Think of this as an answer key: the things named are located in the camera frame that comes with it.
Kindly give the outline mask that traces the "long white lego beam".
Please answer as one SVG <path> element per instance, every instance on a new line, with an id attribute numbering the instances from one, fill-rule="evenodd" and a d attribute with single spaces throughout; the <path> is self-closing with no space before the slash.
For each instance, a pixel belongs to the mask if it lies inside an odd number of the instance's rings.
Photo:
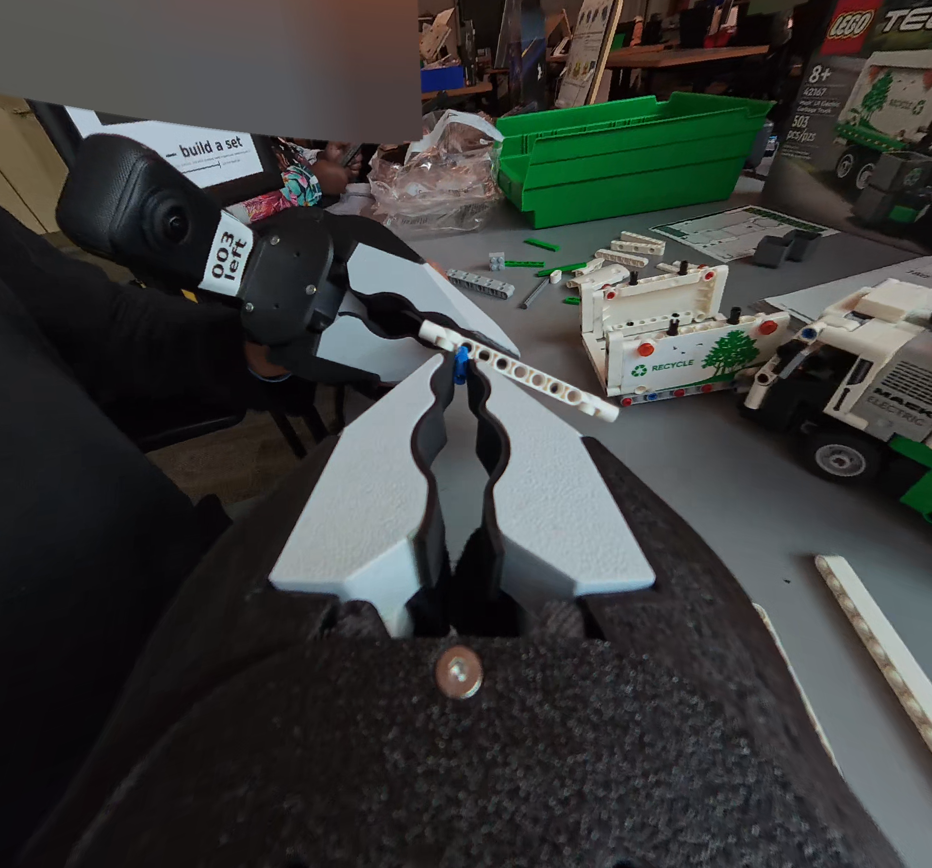
<path id="1" fill-rule="evenodd" d="M 814 564 L 926 748 L 930 749 L 930 678 L 846 559 L 818 555 Z"/>

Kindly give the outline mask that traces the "white lego beam blue pins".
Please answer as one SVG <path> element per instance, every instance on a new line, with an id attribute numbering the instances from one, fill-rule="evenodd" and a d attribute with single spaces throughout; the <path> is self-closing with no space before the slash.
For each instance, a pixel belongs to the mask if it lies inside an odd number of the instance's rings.
<path id="1" fill-rule="evenodd" d="M 482 373 L 495 372 L 513 383 L 574 408 L 587 416 L 613 423 L 621 413 L 619 407 L 608 401 L 522 363 L 502 351 L 497 351 L 449 327 L 425 320 L 421 323 L 417 336 L 429 345 L 452 352 L 460 362 L 469 361 Z"/>

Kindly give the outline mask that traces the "clear plastic bag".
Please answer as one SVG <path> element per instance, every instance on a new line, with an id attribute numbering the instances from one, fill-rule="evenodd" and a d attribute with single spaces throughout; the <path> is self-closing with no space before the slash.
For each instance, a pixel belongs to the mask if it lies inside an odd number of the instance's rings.
<path id="1" fill-rule="evenodd" d="M 422 119 L 421 139 L 381 144 L 367 175 L 366 214 L 397 233 L 473 233 L 504 201 L 503 136 L 492 119 L 447 109 Z"/>

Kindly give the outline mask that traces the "floral printed cloth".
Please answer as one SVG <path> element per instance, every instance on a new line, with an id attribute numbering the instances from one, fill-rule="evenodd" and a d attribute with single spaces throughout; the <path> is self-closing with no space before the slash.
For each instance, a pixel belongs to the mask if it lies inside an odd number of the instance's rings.
<path id="1" fill-rule="evenodd" d="M 313 207 L 322 197 L 320 180 L 314 170 L 321 149 L 310 149 L 282 137 L 272 137 L 270 141 L 281 170 L 280 186 L 227 208 L 229 214 L 246 224 L 273 217 L 292 207 Z"/>

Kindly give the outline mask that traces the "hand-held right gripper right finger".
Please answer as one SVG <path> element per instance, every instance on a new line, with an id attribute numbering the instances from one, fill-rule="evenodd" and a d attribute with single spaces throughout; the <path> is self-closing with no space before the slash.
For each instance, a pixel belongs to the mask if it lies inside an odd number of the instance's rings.
<path id="1" fill-rule="evenodd" d="M 460 631 L 516 636 L 550 603 L 653 586 L 589 438 L 491 364 L 469 365 L 467 389 L 487 479 L 460 557 Z"/>

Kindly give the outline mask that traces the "black framed marker sign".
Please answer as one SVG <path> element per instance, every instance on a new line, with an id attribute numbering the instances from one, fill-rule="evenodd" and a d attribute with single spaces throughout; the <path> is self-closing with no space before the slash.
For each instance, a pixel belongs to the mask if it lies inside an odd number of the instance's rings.
<path id="1" fill-rule="evenodd" d="M 222 204 L 249 200 L 282 186 L 271 139 L 153 119 L 27 100 L 65 165 L 71 168 L 84 139 L 95 134 L 132 139 L 173 165 Z"/>

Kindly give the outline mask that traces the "person's left hand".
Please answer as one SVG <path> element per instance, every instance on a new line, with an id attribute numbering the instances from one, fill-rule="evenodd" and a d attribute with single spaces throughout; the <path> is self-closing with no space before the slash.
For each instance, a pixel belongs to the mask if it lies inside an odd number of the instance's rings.
<path id="1" fill-rule="evenodd" d="M 268 346 L 245 341 L 243 345 L 246 365 L 254 376 L 264 382 L 277 383 L 288 379 L 291 373 L 283 366 L 274 363 Z"/>

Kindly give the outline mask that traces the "white green lego truck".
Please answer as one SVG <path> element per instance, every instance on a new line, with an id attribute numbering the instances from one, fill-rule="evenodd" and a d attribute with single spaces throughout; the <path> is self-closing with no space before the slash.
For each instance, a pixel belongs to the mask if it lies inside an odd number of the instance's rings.
<path id="1" fill-rule="evenodd" d="M 828 306 L 756 373 L 743 414 L 804 467 L 931 519 L 931 291 L 888 278 Z"/>

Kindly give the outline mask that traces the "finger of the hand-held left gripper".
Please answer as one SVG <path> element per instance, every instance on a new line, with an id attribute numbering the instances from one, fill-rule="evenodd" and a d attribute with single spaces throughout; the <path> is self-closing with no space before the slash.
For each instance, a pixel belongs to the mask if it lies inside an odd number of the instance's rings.
<path id="1" fill-rule="evenodd" d="M 440 315 L 460 334 L 519 358 L 520 351 L 499 324 L 431 265 L 402 256 L 351 256 L 349 287 L 358 297 L 396 296 L 422 316 Z"/>
<path id="2" fill-rule="evenodd" d="M 436 349 L 412 337 L 377 335 L 356 315 L 339 315 L 319 336 L 313 359 L 316 384 L 399 385 L 426 368 L 441 368 Z"/>

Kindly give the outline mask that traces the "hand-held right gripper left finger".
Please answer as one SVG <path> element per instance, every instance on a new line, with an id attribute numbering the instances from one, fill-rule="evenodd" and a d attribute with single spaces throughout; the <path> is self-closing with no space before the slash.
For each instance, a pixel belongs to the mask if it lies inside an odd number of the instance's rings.
<path id="1" fill-rule="evenodd" d="M 444 634 L 449 552 L 433 461 L 454 358 L 437 353 L 342 433 L 268 581 L 377 610 L 391 637 Z"/>

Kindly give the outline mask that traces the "person's left forearm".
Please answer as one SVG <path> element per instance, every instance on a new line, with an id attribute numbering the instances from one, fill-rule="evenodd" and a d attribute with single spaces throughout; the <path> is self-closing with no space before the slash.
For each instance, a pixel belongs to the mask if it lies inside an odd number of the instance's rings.
<path id="1" fill-rule="evenodd" d="M 104 407 L 188 398 L 246 408 L 250 373 L 239 314 L 110 280 L 1 210 L 2 312 L 24 313 Z"/>

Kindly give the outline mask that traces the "white lego truck container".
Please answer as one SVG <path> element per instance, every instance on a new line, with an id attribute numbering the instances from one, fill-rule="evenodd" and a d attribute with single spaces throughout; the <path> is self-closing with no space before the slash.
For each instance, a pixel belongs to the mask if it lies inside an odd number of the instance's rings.
<path id="1" fill-rule="evenodd" d="M 605 396 L 624 407 L 729 390 L 789 336 L 785 311 L 719 307 L 726 265 L 579 285 L 584 349 Z"/>

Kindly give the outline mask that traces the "wooden table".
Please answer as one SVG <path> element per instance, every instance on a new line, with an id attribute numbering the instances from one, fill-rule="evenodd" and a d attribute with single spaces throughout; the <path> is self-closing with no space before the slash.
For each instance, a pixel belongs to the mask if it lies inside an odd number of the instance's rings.
<path id="1" fill-rule="evenodd" d="M 699 66 L 706 63 L 764 55 L 769 49 L 770 47 L 767 44 L 714 49 L 675 49 L 660 45 L 637 45 L 611 51 L 605 68 L 609 70 L 662 70 Z"/>

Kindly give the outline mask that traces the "green plastic bin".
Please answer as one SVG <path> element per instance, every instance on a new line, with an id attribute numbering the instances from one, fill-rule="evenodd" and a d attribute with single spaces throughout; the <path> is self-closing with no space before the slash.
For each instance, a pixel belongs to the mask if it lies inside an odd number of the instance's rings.
<path id="1" fill-rule="evenodd" d="M 675 92 L 501 117 L 499 188 L 536 230 L 727 200 L 773 106 Z"/>

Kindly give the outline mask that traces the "sticker sheet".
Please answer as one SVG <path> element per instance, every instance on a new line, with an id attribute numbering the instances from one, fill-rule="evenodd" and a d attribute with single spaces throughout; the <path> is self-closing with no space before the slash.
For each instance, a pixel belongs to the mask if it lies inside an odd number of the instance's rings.
<path id="1" fill-rule="evenodd" d="M 818 223 L 753 205 L 650 228 L 658 238 L 689 246 L 721 263 L 753 255 L 764 236 L 783 237 L 793 230 L 817 236 L 838 233 Z"/>

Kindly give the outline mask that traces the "lego set box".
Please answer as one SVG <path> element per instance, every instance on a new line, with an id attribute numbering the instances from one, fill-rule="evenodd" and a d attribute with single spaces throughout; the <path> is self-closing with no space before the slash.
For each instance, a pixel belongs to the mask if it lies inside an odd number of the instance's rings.
<path id="1" fill-rule="evenodd" d="M 812 0 L 762 206 L 931 247 L 931 0 Z"/>

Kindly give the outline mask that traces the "white curved banner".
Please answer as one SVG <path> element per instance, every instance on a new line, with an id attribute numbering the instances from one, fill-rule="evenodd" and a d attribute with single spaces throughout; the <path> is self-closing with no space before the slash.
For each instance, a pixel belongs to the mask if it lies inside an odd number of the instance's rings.
<path id="1" fill-rule="evenodd" d="M 557 109 L 594 103 L 622 8 L 623 0 L 583 0 L 554 99 Z"/>

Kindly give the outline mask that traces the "grey lego beam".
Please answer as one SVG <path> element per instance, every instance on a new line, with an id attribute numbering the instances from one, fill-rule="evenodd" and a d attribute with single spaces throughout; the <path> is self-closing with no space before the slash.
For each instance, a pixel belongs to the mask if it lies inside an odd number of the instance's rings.
<path id="1" fill-rule="evenodd" d="M 449 268 L 447 278 L 457 287 L 499 300 L 508 300 L 515 292 L 515 287 L 510 283 L 462 269 Z"/>

